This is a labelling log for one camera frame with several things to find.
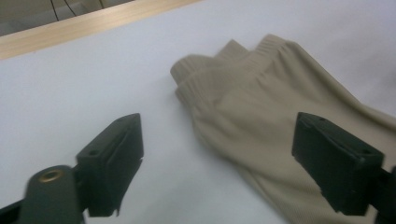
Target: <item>ribbed waistband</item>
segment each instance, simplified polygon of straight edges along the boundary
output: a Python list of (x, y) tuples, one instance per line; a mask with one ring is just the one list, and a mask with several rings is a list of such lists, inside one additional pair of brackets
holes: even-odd
[(267, 35), (255, 50), (247, 51), (231, 41), (217, 57), (191, 55), (178, 61), (171, 69), (178, 85), (177, 97), (189, 108), (221, 97), (257, 76), (286, 42), (275, 35)]

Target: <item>garment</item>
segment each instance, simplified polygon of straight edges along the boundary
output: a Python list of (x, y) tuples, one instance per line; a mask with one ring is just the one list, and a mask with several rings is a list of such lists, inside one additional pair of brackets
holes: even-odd
[(335, 213), (292, 157), (298, 112), (330, 120), (396, 163), (396, 119), (362, 105), (298, 44), (266, 36), (249, 51), (235, 41), (215, 57), (190, 55), (171, 74), (203, 144), (230, 160), (290, 223), (373, 223)]

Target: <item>screw hole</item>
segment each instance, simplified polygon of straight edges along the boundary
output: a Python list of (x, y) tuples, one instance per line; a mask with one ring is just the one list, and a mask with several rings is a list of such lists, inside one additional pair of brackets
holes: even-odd
[(51, 171), (44, 173), (42, 176), (40, 176), (38, 181), (40, 181), (41, 183), (47, 183), (47, 182), (58, 179), (63, 174), (64, 174), (64, 172), (61, 170), (51, 170)]

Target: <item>black plastic bracket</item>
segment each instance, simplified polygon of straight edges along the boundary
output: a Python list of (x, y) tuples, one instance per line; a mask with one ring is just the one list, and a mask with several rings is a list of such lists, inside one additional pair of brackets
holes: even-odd
[(334, 211), (364, 216), (372, 204), (376, 223), (396, 223), (396, 168), (383, 170), (384, 154), (376, 148), (325, 118), (299, 113), (292, 155)]
[(77, 154), (74, 168), (59, 165), (33, 175), (23, 200), (0, 209), (0, 223), (81, 224), (82, 212), (109, 217), (143, 159), (139, 114), (112, 122)]

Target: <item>white table surface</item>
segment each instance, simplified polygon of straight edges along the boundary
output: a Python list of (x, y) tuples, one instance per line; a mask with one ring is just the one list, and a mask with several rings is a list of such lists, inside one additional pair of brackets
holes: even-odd
[(363, 103), (396, 116), (394, 1), (206, 0), (0, 61), (0, 207), (34, 173), (74, 166), (111, 121), (142, 116), (145, 158), (119, 217), (88, 223), (286, 223), (194, 137), (169, 69), (230, 39), (298, 42)]

